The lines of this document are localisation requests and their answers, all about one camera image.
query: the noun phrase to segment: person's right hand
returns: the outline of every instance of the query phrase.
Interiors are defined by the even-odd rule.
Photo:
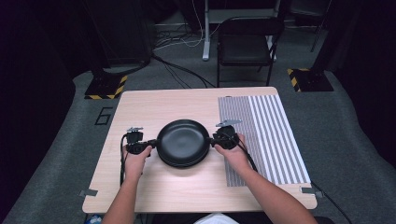
[[[243,146],[245,144],[245,136],[239,133],[238,137],[240,140],[239,144]],[[219,154],[224,156],[237,173],[244,169],[252,169],[248,163],[245,152],[240,146],[236,146],[233,149],[224,149],[220,145],[215,145],[215,149]]]

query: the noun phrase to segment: forearm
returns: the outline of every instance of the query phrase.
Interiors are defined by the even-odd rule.
[[[274,223],[317,223],[294,197],[251,169],[237,171]]]
[[[134,203],[136,201],[138,179],[125,179],[113,203],[105,214],[103,223],[134,223]]]

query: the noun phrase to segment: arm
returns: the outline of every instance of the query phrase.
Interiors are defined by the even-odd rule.
[[[245,136],[238,135],[240,140],[245,142]],[[248,164],[248,159],[240,147],[227,150],[215,145],[215,149],[245,180],[262,210],[274,223],[317,223],[299,201],[255,172]]]
[[[151,150],[152,147],[146,147],[139,155],[133,155],[126,152],[125,147],[123,148],[124,158],[126,158],[125,178],[116,198],[103,219],[103,224],[134,223],[134,203],[136,201],[137,183],[142,175],[146,157]]]

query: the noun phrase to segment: striped mat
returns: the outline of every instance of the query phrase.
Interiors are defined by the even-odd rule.
[[[310,183],[300,150],[278,95],[219,98],[220,120],[241,119],[234,125],[246,137],[247,150],[259,173],[276,185]],[[245,186],[225,161],[227,186]]]

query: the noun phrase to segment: person's left hand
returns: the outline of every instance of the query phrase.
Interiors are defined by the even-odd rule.
[[[151,153],[152,147],[148,146],[140,154],[134,155],[127,152],[126,146],[122,148],[123,158],[125,159],[125,180],[137,181],[143,173],[145,167],[146,158]]]

